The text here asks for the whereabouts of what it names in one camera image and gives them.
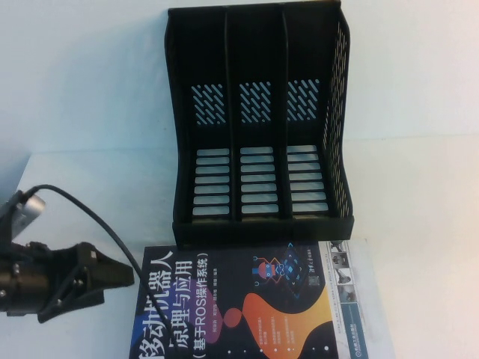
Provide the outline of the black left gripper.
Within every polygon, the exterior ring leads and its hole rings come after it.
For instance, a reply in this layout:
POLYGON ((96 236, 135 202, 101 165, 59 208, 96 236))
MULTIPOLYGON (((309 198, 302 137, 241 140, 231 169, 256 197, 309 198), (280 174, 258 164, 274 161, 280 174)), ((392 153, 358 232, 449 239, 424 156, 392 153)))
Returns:
POLYGON ((1 312, 45 323, 105 302, 105 289, 132 286, 133 269, 81 242, 51 250, 45 244, 1 246, 1 312))

